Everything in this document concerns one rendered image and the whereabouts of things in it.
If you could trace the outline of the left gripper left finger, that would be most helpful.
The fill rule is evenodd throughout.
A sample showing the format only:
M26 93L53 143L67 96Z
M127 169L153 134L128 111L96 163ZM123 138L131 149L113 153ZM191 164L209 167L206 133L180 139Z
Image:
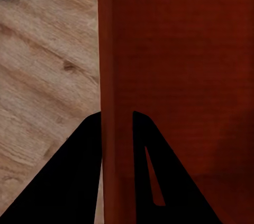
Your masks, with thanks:
M0 216L0 224L94 224L101 112L88 116Z

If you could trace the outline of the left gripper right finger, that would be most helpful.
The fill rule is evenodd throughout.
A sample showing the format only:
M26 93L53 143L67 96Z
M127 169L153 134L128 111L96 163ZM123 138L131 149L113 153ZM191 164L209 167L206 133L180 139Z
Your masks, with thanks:
M147 147L166 206L153 202ZM222 224L153 120L133 112L137 224Z

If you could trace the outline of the storage box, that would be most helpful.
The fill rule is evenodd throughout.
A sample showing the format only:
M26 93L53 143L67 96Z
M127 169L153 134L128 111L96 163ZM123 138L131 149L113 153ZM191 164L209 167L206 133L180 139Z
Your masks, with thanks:
M104 224L137 224L134 111L222 224L254 224L254 0L97 1Z

